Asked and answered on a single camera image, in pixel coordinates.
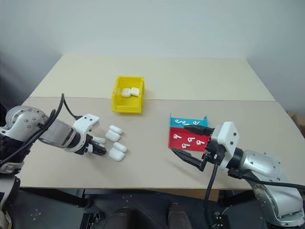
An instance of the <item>white table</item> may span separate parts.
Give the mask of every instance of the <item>white table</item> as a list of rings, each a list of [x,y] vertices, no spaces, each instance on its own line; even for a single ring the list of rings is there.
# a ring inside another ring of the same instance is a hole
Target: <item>white table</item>
[[[144,76],[142,114],[111,112],[117,75]],[[212,165],[202,173],[167,147],[170,113],[208,115],[212,127],[234,121],[241,136],[238,147],[276,156],[291,182],[305,183],[305,177],[295,176],[303,170],[305,140],[245,60],[64,55],[24,104],[49,113],[61,93],[75,114],[101,118],[92,134],[103,137],[109,125],[121,127],[120,142],[129,151],[116,162],[108,155],[80,156],[37,142],[19,174],[23,187],[205,189]],[[59,118],[73,123],[64,108]],[[219,171],[213,188],[250,186]]]

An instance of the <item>white earbud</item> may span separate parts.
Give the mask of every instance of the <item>white earbud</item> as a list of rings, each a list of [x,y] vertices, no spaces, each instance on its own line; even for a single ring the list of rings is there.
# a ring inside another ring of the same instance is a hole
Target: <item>white earbud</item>
[[[197,141],[196,141],[196,144],[200,146],[201,144],[205,144],[205,142],[202,142],[202,141],[200,141],[200,140],[197,140]]]
[[[189,138],[187,139],[187,141],[188,141],[188,142],[192,142],[194,139],[195,139],[194,137],[189,137]]]
[[[183,123],[185,121],[179,121],[179,119],[175,119],[175,123],[179,124],[179,123]]]
[[[186,123],[186,121],[181,121],[182,125],[189,125],[189,123]]]
[[[137,87],[132,87],[132,88],[131,88],[131,94],[132,94],[133,96],[139,97],[140,89],[137,88]]]
[[[186,149],[188,146],[191,146],[191,145],[186,144],[186,143],[183,143],[183,144],[182,144],[182,148],[183,148],[183,149]]]
[[[122,97],[128,98],[131,95],[131,90],[130,88],[123,88],[122,89]]]
[[[174,139],[177,139],[177,138],[180,138],[180,139],[181,139],[182,137],[178,136],[177,134],[174,134],[174,135],[173,135],[173,138],[174,138]]]

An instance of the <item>black cable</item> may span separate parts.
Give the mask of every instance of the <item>black cable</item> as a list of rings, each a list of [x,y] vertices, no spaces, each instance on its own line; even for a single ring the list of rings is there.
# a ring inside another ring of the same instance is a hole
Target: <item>black cable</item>
[[[213,183],[215,181],[217,169],[218,169],[218,164],[214,164],[214,169],[213,169],[213,172],[212,172],[212,175],[211,175],[211,178],[210,178],[208,188],[207,188],[206,193],[205,193],[204,203],[203,203],[204,217],[205,217],[205,220],[206,220],[206,223],[207,223],[209,229],[213,229],[213,226],[211,224],[210,217],[209,217],[209,210],[208,210],[209,196],[210,196],[210,193],[211,193],[211,190],[212,190]]]
[[[80,119],[80,118],[82,117],[81,115],[74,115],[74,114],[72,113],[72,111],[70,110],[70,108],[68,107],[68,105],[67,105],[67,103],[66,103],[66,100],[63,101],[63,104],[65,105],[67,111],[69,112],[69,114],[71,114],[71,116],[72,116],[73,118],[75,118],[76,120],[78,120],[78,119]]]
[[[61,111],[64,99],[65,99],[64,94],[61,94],[61,101],[58,105],[56,112],[54,112],[55,110],[51,111],[51,114],[50,114],[47,122],[45,123],[45,125],[42,127],[42,129],[40,129],[40,130],[36,131],[34,134],[32,134],[31,137],[27,141],[25,141],[18,150],[16,150],[14,153],[9,155],[6,159],[1,160],[0,167],[2,165],[4,165],[5,163],[7,163],[12,157],[16,156],[19,152],[22,152],[27,147],[29,147],[31,144],[33,144],[44,132],[46,132],[48,130],[48,128],[53,124],[53,122],[58,117],[58,115]]]
[[[268,181],[261,181],[252,177],[248,176],[242,176],[243,179],[253,181],[257,184],[261,185],[271,185],[271,186],[281,186],[281,187],[294,187],[299,189],[305,189],[304,185],[298,185],[298,184],[290,184],[290,183],[279,183],[279,182],[268,182]]]

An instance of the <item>yellow bin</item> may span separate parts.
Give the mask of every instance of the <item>yellow bin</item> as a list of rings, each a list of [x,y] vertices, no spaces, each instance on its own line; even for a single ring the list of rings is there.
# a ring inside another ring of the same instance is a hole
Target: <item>yellow bin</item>
[[[139,97],[122,97],[122,89],[132,87],[140,89]],[[112,93],[112,111],[121,113],[141,113],[144,91],[144,77],[119,75],[116,79]]]

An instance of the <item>floor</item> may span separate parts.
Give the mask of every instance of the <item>floor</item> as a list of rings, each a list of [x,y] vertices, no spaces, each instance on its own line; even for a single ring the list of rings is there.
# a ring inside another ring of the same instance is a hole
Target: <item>floor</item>
[[[107,218],[118,208],[130,207],[138,212],[140,229],[166,229],[167,208],[171,203],[179,203],[189,216],[193,229],[206,228],[203,201],[200,199],[170,194],[106,194],[91,197],[94,198],[91,208],[76,208],[20,191],[10,214],[15,229],[78,229],[84,212],[103,211]],[[210,202],[211,211],[222,212],[224,209]],[[228,208],[225,213],[233,229],[267,229],[255,201]],[[91,228],[101,229],[105,221],[101,220]]]

